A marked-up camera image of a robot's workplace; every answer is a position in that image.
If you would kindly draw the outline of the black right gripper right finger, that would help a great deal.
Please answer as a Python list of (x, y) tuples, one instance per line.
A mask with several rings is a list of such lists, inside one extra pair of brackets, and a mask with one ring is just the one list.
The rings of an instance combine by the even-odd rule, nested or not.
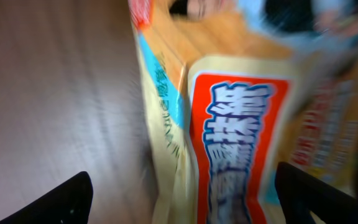
[(314, 213), (325, 223), (358, 223), (358, 200), (307, 174), (279, 162), (275, 189), (287, 223), (314, 223)]

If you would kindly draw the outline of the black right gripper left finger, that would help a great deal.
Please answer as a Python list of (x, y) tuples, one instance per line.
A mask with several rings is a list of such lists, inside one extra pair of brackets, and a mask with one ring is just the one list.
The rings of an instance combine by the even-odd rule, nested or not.
[(93, 201), (93, 185), (81, 171), (0, 224), (87, 224)]

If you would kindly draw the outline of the orange snack bag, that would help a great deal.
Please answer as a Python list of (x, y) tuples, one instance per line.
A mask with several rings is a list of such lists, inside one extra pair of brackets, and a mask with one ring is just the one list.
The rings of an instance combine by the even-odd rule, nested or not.
[(130, 0), (154, 223), (284, 223), (285, 162), (356, 196), (358, 1)]

